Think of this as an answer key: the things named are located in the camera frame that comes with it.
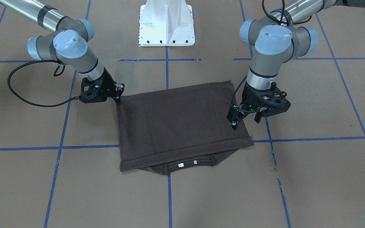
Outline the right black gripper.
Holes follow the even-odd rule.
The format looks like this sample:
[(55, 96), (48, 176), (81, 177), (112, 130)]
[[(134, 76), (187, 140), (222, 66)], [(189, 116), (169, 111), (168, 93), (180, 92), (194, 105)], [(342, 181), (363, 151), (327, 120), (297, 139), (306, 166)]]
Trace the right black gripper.
[(108, 98), (119, 104), (125, 84), (115, 82), (107, 69), (104, 69), (102, 75), (96, 80), (90, 81), (84, 78), (81, 89), (80, 101), (85, 104), (105, 102)]

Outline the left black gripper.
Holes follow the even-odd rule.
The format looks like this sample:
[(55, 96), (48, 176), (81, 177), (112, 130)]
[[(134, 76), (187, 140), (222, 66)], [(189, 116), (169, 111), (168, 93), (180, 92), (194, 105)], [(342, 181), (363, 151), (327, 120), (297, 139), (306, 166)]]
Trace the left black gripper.
[(247, 117), (249, 111), (256, 113), (254, 120), (257, 123), (261, 121), (261, 118), (288, 111), (291, 103), (286, 98), (287, 93), (280, 91), (276, 82), (270, 85), (272, 86), (270, 89), (257, 90), (247, 82), (245, 83), (241, 105), (232, 104), (227, 114), (233, 130), (237, 130), (239, 122)]

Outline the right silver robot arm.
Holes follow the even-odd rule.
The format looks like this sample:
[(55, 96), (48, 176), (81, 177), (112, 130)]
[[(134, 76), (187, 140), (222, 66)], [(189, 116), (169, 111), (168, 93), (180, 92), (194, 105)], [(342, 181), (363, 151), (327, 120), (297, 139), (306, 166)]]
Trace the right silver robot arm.
[(87, 43), (94, 37), (95, 30), (88, 20), (74, 20), (40, 0), (0, 0), (0, 4), (52, 32), (29, 39), (27, 50), (34, 61), (22, 67), (43, 62), (54, 62), (63, 67), (70, 65), (83, 77), (80, 95), (70, 101), (80, 100), (86, 104), (110, 98), (120, 103), (125, 85), (113, 80), (89, 48)]

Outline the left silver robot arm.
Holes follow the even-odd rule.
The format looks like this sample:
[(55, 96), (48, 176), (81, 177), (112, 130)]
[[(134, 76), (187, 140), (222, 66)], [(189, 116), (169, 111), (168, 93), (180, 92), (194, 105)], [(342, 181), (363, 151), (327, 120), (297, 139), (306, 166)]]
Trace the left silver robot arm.
[(365, 0), (292, 0), (271, 12), (262, 9), (265, 17), (243, 22), (239, 36), (242, 42), (253, 46), (255, 51), (249, 71), (241, 84), (244, 85), (240, 104), (231, 102), (227, 119), (233, 130), (247, 115), (255, 113), (254, 120), (281, 114), (290, 108), (287, 93), (277, 87), (276, 77), (283, 63), (304, 56), (319, 43), (317, 31), (299, 25), (332, 6), (365, 8)]

